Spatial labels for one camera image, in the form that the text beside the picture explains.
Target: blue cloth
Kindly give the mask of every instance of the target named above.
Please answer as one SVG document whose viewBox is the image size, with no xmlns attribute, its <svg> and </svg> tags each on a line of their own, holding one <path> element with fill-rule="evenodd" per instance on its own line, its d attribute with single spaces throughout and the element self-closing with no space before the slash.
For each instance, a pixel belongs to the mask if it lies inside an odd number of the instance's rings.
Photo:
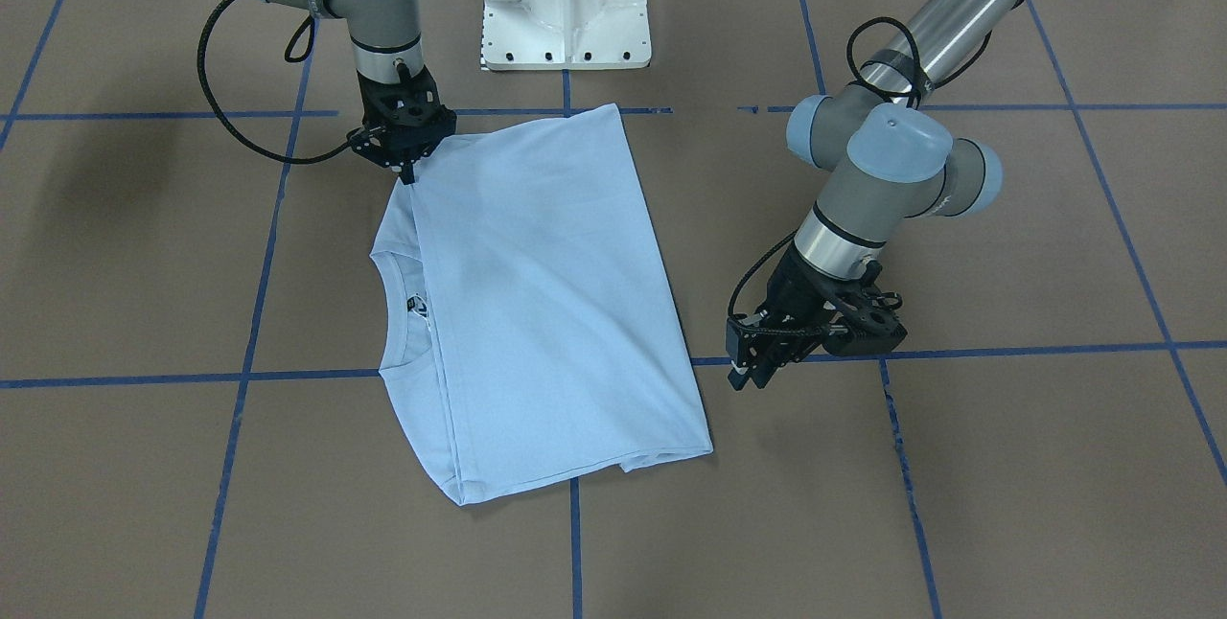
<svg viewBox="0 0 1227 619">
<path fill-rule="evenodd" d="M 380 375 L 447 496 L 710 452 L 617 107 L 448 138 L 416 168 L 372 252 Z"/>
</svg>

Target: folded shirt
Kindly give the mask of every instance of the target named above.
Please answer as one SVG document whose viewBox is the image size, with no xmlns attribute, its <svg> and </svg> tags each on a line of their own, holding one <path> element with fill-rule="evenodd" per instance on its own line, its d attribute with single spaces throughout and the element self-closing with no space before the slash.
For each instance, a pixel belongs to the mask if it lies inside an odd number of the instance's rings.
<svg viewBox="0 0 1227 619">
<path fill-rule="evenodd" d="M 448 138 L 416 174 L 371 253 L 379 371 L 448 497 L 710 452 L 617 107 Z"/>
</svg>

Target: white plastic bracket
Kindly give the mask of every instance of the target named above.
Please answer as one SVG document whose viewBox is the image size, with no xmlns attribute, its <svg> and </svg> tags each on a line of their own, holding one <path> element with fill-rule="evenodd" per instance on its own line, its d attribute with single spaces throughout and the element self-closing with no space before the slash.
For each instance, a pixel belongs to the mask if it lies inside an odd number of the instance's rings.
<svg viewBox="0 0 1227 619">
<path fill-rule="evenodd" d="M 482 68 L 643 68 L 650 59 L 648 0 L 486 0 Z"/>
</svg>

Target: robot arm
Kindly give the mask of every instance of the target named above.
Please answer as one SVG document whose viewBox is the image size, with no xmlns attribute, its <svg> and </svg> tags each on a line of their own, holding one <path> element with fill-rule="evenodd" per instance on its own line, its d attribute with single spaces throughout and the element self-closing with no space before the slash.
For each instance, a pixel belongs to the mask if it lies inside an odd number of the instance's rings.
<svg viewBox="0 0 1227 619">
<path fill-rule="evenodd" d="M 1001 185 L 993 150 L 955 140 L 912 107 L 948 81 L 1022 2 L 929 0 L 863 65 L 849 50 L 856 81 L 831 98 L 798 104 L 789 149 L 832 174 L 795 235 L 779 244 L 787 251 L 753 314 L 734 313 L 741 286 L 734 291 L 726 329 L 734 388 L 750 380 L 763 387 L 779 367 L 820 346 L 833 355 L 876 355 L 907 335 L 894 313 L 902 298 L 875 285 L 879 253 L 903 219 L 968 216 Z"/>
<path fill-rule="evenodd" d="M 455 113 L 439 101 L 422 55 L 417 0 L 265 0 L 344 17 L 350 28 L 362 95 L 362 129 L 350 149 L 413 181 L 412 165 L 455 133 Z"/>
</svg>

